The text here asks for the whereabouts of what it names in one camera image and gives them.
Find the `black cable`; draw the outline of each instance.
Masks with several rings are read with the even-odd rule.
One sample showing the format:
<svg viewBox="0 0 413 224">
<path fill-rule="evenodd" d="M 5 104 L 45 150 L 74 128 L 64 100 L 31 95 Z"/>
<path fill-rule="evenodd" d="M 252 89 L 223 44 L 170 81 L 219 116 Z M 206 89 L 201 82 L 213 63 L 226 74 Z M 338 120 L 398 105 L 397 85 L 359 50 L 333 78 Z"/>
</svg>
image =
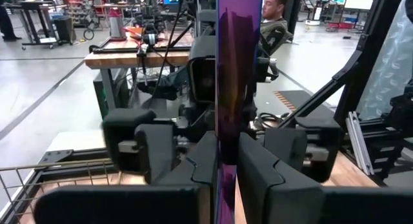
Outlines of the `black cable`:
<svg viewBox="0 0 413 224">
<path fill-rule="evenodd" d="M 159 57 L 161 57 L 163 60 L 166 60 L 166 63 L 169 64 L 169 66 L 175 66 L 172 63 L 170 63 L 165 57 L 163 57 L 155 48 L 150 49 L 153 53 L 157 54 Z"/>
<path fill-rule="evenodd" d="M 132 75 L 132 73 L 126 74 L 126 75 L 123 76 L 121 79 L 119 79 L 118 81 L 116 81 L 116 87 L 115 87 L 116 93 L 117 93 L 117 92 L 119 91 L 119 89 L 121 88 L 122 82 L 123 82 L 124 80 L 126 80 L 127 77 L 130 76 L 130 75 Z"/>
<path fill-rule="evenodd" d="M 202 117 L 205 116 L 205 114 L 208 112 L 209 108 L 207 108 L 191 125 L 190 127 L 194 127 L 196 123 L 198 123 L 199 120 L 201 120 Z"/>
<path fill-rule="evenodd" d="M 137 74 L 139 73 L 139 66 L 141 65 L 141 61 L 142 61 L 142 71 L 143 71 L 143 75 L 146 77 L 146 68 L 145 68 L 145 58 L 142 55 L 142 44 L 143 44 L 143 33 L 145 32 L 145 27 L 142 28 L 142 32 L 141 32 L 141 42 L 139 43 L 139 46 L 137 47 L 137 50 L 139 51 L 138 54 L 136 54 L 136 60 L 137 60 L 137 72 L 136 72 L 136 80 L 137 80 Z M 130 89 L 132 92 L 134 91 L 134 87 L 135 84 L 137 83 L 137 81 L 135 81 L 135 83 L 132 83 L 132 88 Z"/>
<path fill-rule="evenodd" d="M 174 21 L 174 25 L 172 27 L 170 36 L 169 36 L 169 40 L 168 40 L 168 46 L 166 47 L 166 51 L 165 51 L 165 57 L 163 58 L 163 62 L 162 62 L 162 66 L 161 66 L 161 70 L 159 72 L 159 77 L 156 81 L 156 85 L 155 85 L 155 89 L 154 89 L 154 93 L 152 94 L 152 97 L 150 98 L 149 102 L 148 102 L 148 108 L 150 107 L 150 104 L 152 103 L 152 100 L 154 99 L 154 96 L 156 95 L 156 90 L 159 86 L 159 82 L 161 81 L 161 77 L 162 77 L 162 72 L 163 72 L 163 68 L 165 67 L 165 63 L 166 63 L 166 59 L 168 58 L 168 53 L 169 53 L 169 48 L 170 48 L 170 44 L 172 42 L 172 38 L 174 36 L 174 31 L 175 31 L 175 27 L 177 24 L 177 20 L 179 19 L 180 13 L 181 13 L 181 9 L 182 9 L 182 2 L 183 0 L 179 0 L 179 5 L 178 5 L 178 11 L 176 14 L 176 18 Z"/>
<path fill-rule="evenodd" d="M 254 126 L 257 128 L 257 131 L 262 131 L 266 128 L 276 128 L 277 126 L 269 125 L 267 122 L 275 122 L 280 124 L 288 115 L 289 113 L 285 113 L 281 115 L 281 117 L 277 117 L 273 114 L 263 112 L 258 114 L 257 119 L 254 121 Z"/>
</svg>

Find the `wooden tabletop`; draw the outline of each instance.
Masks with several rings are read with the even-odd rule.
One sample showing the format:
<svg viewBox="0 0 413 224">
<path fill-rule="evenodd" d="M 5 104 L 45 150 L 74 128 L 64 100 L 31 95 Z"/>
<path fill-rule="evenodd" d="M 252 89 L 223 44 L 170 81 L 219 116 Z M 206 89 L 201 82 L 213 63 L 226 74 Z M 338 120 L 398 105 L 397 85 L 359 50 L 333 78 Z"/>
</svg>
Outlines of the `wooden tabletop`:
<svg viewBox="0 0 413 224">
<path fill-rule="evenodd" d="M 180 33 L 175 33 L 172 40 L 178 37 Z M 190 46 L 193 42 L 192 36 L 190 34 L 185 34 L 182 39 L 176 44 L 176 46 Z M 158 42 L 155 46 L 167 46 L 168 41 L 162 40 Z M 136 47 L 136 40 L 128 37 L 126 41 L 112 41 L 105 46 L 105 49 L 113 48 L 132 48 Z M 147 67 L 158 67 L 162 66 L 163 58 L 165 56 L 164 52 L 148 53 L 145 58 L 145 66 Z M 169 52 L 167 60 L 174 66 L 186 65 L 188 61 L 189 52 Z M 137 67 L 141 64 L 136 57 L 136 54 L 88 54 L 85 58 L 85 64 L 91 69 L 106 69 L 106 68 L 130 68 Z"/>
</svg>

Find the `orange item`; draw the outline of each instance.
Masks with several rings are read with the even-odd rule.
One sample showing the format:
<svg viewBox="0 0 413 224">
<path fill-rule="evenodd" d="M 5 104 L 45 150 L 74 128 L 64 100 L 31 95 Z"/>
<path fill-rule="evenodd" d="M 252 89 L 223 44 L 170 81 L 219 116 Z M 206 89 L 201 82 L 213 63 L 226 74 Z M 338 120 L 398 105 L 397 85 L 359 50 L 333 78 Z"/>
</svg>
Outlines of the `orange item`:
<svg viewBox="0 0 413 224">
<path fill-rule="evenodd" d="M 131 33 L 130 36 L 134 36 L 134 37 L 141 37 L 142 36 L 142 30 L 143 28 L 141 27 L 132 27 L 132 26 L 128 26 L 128 27 L 124 27 L 126 32 Z"/>
</svg>

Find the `cart wheel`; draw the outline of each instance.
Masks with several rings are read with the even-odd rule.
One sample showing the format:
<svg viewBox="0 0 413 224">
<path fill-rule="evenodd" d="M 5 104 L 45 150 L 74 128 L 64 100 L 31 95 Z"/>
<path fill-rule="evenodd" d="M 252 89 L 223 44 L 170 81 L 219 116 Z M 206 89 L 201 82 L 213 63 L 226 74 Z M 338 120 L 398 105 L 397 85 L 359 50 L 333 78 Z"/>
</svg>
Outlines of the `cart wheel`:
<svg viewBox="0 0 413 224">
<path fill-rule="evenodd" d="M 93 38 L 95 37 L 95 32 L 93 31 L 93 30 L 91 30 L 91 29 L 86 29 L 84 32 L 83 32 L 83 38 L 84 39 L 86 39 L 86 40 L 92 40 Z"/>
</svg>

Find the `black metal frame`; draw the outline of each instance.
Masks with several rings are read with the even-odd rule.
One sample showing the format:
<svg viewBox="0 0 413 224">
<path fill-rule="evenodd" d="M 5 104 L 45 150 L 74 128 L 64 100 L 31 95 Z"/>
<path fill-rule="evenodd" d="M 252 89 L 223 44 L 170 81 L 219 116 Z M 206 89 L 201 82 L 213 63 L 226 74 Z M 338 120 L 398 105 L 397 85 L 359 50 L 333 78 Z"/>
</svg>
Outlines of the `black metal frame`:
<svg viewBox="0 0 413 224">
<path fill-rule="evenodd" d="M 166 52 L 166 47 L 157 47 L 155 48 L 156 52 Z M 174 48 L 170 48 L 169 52 L 189 52 L 191 49 L 190 46 L 175 46 Z M 94 49 L 93 54 L 127 54 L 127 53 L 137 53 L 136 47 L 130 48 L 97 48 Z"/>
<path fill-rule="evenodd" d="M 356 51 L 346 65 L 322 89 L 289 115 L 280 128 L 290 127 L 296 117 L 305 117 L 345 86 L 334 119 L 344 128 L 345 118 L 357 105 L 376 63 L 401 0 L 374 0 Z"/>
<path fill-rule="evenodd" d="M 373 181 L 383 181 L 394 168 L 394 163 L 400 157 L 403 147 L 406 146 L 405 138 L 412 137 L 410 132 L 387 129 L 388 125 L 380 118 L 368 121 L 361 121 L 360 127 L 363 133 L 363 139 L 367 145 L 367 150 L 374 170 L 377 171 L 373 176 L 369 176 Z M 341 151 L 344 155 L 356 164 L 356 159 L 352 154 L 350 140 L 346 136 L 344 146 Z"/>
<path fill-rule="evenodd" d="M 46 152 L 43 158 L 47 158 L 48 152 Z M 84 161 L 84 160 L 93 160 L 93 159 L 105 159 L 108 158 L 108 151 L 105 148 L 97 148 L 91 150 L 80 150 L 80 151 L 72 151 L 72 153 L 63 158 L 58 162 L 71 162 L 71 161 Z M 4 213 L 3 217 L 0 217 L 0 223 L 2 224 L 15 224 L 18 222 L 18 217 L 15 214 L 24 213 L 25 210 L 29 207 L 32 200 L 30 198 L 34 197 L 39 190 L 39 184 L 45 181 L 53 181 L 53 180 L 60 180 L 60 179 L 68 179 L 68 178 L 79 178 L 89 176 L 89 172 L 91 176 L 101 175 L 104 173 L 116 173 L 117 170 L 114 168 L 113 164 L 105 164 L 105 165 L 96 165 L 96 166 L 88 166 L 88 165 L 79 165 L 79 166 L 62 166 L 58 168 L 42 168 L 34 170 L 34 173 L 28 178 L 26 186 L 24 185 L 23 188 L 19 191 L 15 200 L 17 202 L 14 204 L 10 204 L 7 208 L 6 212 Z"/>
</svg>

